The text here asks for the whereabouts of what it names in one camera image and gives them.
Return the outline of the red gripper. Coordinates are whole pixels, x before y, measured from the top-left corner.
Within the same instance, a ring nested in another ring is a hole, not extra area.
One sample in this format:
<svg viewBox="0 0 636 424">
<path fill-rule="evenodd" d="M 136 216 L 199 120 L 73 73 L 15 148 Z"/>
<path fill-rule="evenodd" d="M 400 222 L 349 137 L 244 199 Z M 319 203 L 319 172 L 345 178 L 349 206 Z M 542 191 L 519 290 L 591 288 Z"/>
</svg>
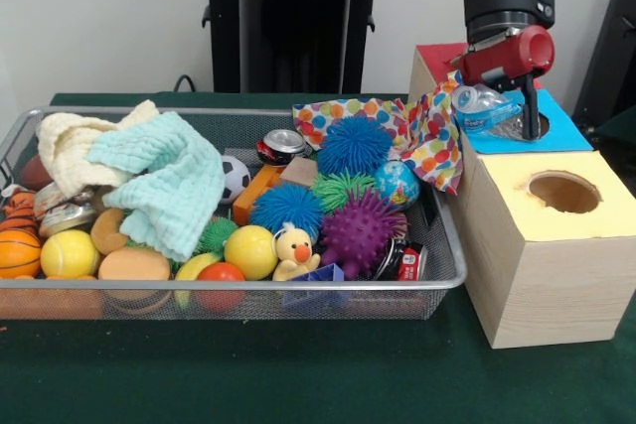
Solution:
<svg viewBox="0 0 636 424">
<path fill-rule="evenodd" d="M 534 77 L 547 73 L 553 65 L 555 45 L 542 26 L 508 28 L 491 38 L 468 46 L 457 62 L 465 84 L 484 84 L 494 89 L 518 87 L 524 97 L 522 134 L 537 140 L 541 121 Z"/>
</svg>

